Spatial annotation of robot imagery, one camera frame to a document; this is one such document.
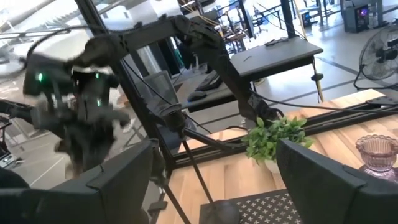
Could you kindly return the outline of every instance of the workbench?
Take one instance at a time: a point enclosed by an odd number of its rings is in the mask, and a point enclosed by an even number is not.
[[[245,82],[251,82],[310,65],[313,56],[322,52],[323,49],[320,47],[295,37],[272,46],[261,45],[235,54],[231,58],[231,63]],[[183,108],[192,113],[236,100],[224,83],[206,93],[207,97],[202,100],[188,102],[186,99],[180,99]]]
[[[321,105],[345,108],[382,95],[382,93],[375,90],[366,90],[335,100],[326,101]],[[299,118],[308,118],[326,112],[328,112],[328,110],[303,108],[289,112],[287,116],[290,118],[295,116]],[[398,137],[398,115],[392,115],[310,136],[310,138],[315,141],[311,150],[357,169],[364,163],[358,150],[355,148],[355,142],[362,136],[374,133],[380,133],[394,138]],[[226,141],[228,139],[244,136],[245,134],[246,132],[241,129],[229,129],[213,133],[210,137]],[[196,140],[189,140],[188,145],[192,150],[203,146],[202,143]],[[204,162],[199,164],[199,168],[214,200],[239,198],[285,188],[284,182],[279,174],[271,174],[265,165],[257,165],[253,159],[248,159],[244,153]],[[200,206],[202,204],[207,204],[208,201],[195,175],[193,167],[189,166],[174,170],[170,178],[169,186],[191,223],[197,224]],[[167,208],[159,213],[156,223],[183,223],[169,198],[165,196],[164,200],[168,202]]]

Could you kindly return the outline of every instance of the pink glass vase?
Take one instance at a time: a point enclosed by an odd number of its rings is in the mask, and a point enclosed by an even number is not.
[[[382,179],[395,176],[392,166],[397,160],[397,140],[383,135],[369,135],[358,139],[356,148],[368,169],[366,173]]]

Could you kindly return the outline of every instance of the gray floor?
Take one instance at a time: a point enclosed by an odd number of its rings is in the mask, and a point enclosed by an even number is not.
[[[394,17],[398,17],[392,13],[386,14],[385,18],[391,21]],[[347,34],[343,31],[341,19],[330,19],[329,25],[323,27],[313,27],[309,33],[308,40],[324,49],[322,54],[316,56],[317,70],[324,74],[322,80],[323,94],[326,100],[331,100],[340,96],[356,92],[353,87],[353,81],[358,72],[358,57],[365,45],[366,41],[377,31],[369,30],[360,34]],[[257,39],[252,45],[264,43],[267,37]],[[306,66],[280,73],[278,75],[266,78],[263,83],[257,87],[257,91],[274,100],[286,101],[289,103],[298,103],[306,105],[315,105],[317,101],[317,93],[315,84],[310,77],[313,75],[311,66]],[[198,85],[203,79],[203,75],[184,75],[178,82],[183,81],[182,87],[177,95],[182,100]],[[369,80],[360,80],[361,86],[380,86],[380,84]],[[284,105],[274,105],[282,111],[288,112],[296,108]],[[231,125],[240,125],[242,117],[235,115],[238,113],[237,102],[227,103],[207,110],[190,114],[192,118],[204,125],[205,128],[212,132],[221,131]],[[114,146],[117,152],[120,147],[127,141],[132,133],[123,134],[121,130],[116,131],[118,142]],[[139,141],[136,136],[132,142]],[[25,163],[14,168],[14,171],[23,176],[25,180],[34,188],[49,189],[57,184],[65,181],[64,168],[67,158],[53,152],[53,145],[57,142],[57,138],[53,135],[47,135],[43,138],[25,143],[22,147],[15,147],[12,151],[25,159]],[[147,190],[144,208],[148,208],[150,203],[155,202],[159,198],[159,189],[150,184]]]

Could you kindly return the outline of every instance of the electric fan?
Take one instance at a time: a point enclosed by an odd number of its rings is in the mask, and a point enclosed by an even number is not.
[[[359,72],[355,78],[354,86],[357,90],[362,88],[356,82],[362,74],[365,78],[378,81],[387,80],[391,83],[384,87],[372,87],[373,89],[386,89],[397,87],[398,83],[398,24],[381,29],[371,37],[359,57]]]

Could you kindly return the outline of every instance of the green plant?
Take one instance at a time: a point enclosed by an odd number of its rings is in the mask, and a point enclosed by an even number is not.
[[[247,136],[242,138],[243,142],[248,143],[246,155],[257,161],[275,160],[276,146],[280,139],[287,139],[292,142],[302,144],[309,148],[313,141],[305,137],[302,126],[307,122],[306,119],[289,120],[283,117],[280,120],[270,121],[271,125],[264,127],[264,121],[257,118],[257,126],[250,130]]]

